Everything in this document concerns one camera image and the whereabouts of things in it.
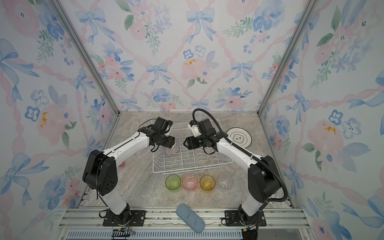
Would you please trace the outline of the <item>yellow plastic cup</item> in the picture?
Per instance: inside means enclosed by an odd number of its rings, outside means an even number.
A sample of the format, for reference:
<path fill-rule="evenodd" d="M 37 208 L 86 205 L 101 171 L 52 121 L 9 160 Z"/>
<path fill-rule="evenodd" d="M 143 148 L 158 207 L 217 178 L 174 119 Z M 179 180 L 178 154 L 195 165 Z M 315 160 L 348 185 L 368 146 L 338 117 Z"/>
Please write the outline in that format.
<path fill-rule="evenodd" d="M 211 175 L 204 175 L 200 179 L 200 187 L 204 191 L 212 191 L 216 187 L 216 180 Z"/>

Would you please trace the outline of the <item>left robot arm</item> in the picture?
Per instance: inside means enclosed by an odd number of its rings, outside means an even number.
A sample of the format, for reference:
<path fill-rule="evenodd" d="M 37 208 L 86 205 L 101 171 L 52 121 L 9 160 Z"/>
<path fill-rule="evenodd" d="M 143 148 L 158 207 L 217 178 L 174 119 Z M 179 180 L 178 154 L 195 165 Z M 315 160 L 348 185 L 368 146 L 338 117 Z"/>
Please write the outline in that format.
<path fill-rule="evenodd" d="M 117 189 L 118 167 L 147 147 L 152 146 L 152 152 L 159 147 L 175 147 L 175 137 L 170 136 L 172 126 L 171 120 L 158 117 L 154 124 L 140 126 L 135 134 L 114 147 L 90 152 L 82 179 L 90 189 L 96 191 L 107 207 L 104 226 L 126 226 L 133 218 L 129 204 Z"/>

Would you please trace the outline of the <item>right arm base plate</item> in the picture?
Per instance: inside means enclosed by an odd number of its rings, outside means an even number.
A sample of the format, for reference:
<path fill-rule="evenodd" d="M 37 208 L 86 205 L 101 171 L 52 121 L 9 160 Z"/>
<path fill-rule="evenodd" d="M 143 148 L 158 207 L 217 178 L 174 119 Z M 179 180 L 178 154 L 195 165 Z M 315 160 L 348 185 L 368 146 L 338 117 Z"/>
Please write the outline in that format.
<path fill-rule="evenodd" d="M 266 227 L 266 217 L 264 212 L 257 211 L 254 215 L 248 216 L 245 212 L 239 210 L 224 211 L 224 218 L 221 224 L 227 227 Z"/>

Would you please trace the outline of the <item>green plastic cup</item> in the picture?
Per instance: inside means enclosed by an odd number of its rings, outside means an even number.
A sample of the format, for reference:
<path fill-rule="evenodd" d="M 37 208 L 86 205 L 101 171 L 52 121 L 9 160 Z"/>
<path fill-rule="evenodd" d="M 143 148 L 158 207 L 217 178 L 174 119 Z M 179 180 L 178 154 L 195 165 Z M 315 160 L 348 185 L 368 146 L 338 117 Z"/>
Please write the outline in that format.
<path fill-rule="evenodd" d="M 167 176 L 165 186 L 170 191 L 177 190 L 181 185 L 181 178 L 178 175 L 172 174 Z"/>

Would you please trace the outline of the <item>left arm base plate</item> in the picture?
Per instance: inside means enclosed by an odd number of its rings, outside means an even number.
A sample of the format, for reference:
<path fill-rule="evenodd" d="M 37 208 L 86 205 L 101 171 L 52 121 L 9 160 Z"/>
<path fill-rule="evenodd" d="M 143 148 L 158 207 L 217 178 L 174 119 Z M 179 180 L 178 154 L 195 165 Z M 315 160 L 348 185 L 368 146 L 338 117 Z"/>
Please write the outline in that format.
<path fill-rule="evenodd" d="M 104 227 L 142 227 L 146 218 L 144 210 L 130 210 L 122 212 L 120 215 L 114 214 L 109 209 L 106 210 L 104 217 L 100 216 Z"/>

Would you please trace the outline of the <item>plain white plate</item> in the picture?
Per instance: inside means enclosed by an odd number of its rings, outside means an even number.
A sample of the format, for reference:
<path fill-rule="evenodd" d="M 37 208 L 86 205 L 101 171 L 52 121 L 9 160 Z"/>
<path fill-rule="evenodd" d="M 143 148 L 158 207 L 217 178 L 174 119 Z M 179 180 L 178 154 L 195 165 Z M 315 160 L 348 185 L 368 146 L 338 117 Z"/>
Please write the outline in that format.
<path fill-rule="evenodd" d="M 250 133 L 243 128 L 231 128 L 227 131 L 227 135 L 231 138 L 237 145 L 248 148 L 252 144 L 252 137 Z"/>

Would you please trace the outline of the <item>pink plastic cup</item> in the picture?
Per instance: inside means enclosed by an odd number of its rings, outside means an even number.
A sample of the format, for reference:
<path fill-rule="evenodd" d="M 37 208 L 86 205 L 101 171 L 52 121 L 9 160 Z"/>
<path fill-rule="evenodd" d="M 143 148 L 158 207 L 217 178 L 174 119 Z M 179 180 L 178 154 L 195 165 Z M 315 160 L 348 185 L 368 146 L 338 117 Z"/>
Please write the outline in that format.
<path fill-rule="evenodd" d="M 186 191 L 194 191 L 198 186 L 198 179 L 195 175 L 187 175 L 182 180 L 182 186 Z"/>

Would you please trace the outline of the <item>striped ceramic bowl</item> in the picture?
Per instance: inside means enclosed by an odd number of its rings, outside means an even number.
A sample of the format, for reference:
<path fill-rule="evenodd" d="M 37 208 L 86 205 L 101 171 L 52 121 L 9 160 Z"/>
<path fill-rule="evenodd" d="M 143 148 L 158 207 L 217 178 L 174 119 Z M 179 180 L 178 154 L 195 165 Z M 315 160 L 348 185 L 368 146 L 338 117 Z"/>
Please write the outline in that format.
<path fill-rule="evenodd" d="M 169 149 L 169 153 L 173 155 L 173 154 L 176 154 L 179 150 L 180 150 L 180 145 L 175 143 L 174 146 L 171 149 Z"/>

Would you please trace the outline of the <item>clear glass cup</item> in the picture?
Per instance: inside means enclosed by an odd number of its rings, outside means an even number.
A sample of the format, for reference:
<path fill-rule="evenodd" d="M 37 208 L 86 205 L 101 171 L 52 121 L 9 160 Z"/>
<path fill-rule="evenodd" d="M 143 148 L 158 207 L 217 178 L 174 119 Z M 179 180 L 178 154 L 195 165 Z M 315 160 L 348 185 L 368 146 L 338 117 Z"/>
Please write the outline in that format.
<path fill-rule="evenodd" d="M 222 189 L 229 190 L 233 186 L 234 181 L 230 176 L 220 176 L 218 183 Z"/>

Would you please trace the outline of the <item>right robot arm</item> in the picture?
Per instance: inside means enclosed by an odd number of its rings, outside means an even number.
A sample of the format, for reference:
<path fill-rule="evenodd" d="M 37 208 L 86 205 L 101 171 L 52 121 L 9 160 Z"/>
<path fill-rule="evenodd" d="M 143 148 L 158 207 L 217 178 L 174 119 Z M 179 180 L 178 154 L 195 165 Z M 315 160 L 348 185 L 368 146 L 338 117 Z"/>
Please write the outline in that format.
<path fill-rule="evenodd" d="M 190 121 L 188 129 L 193 135 L 187 137 L 183 145 L 189 150 L 212 148 L 215 153 L 229 157 L 245 170 L 249 195 L 239 206 L 238 219 L 245 226 L 254 225 L 268 203 L 284 202 L 288 199 L 287 188 L 272 157 L 261 157 L 244 149 L 212 123 L 216 124 L 217 121 Z"/>

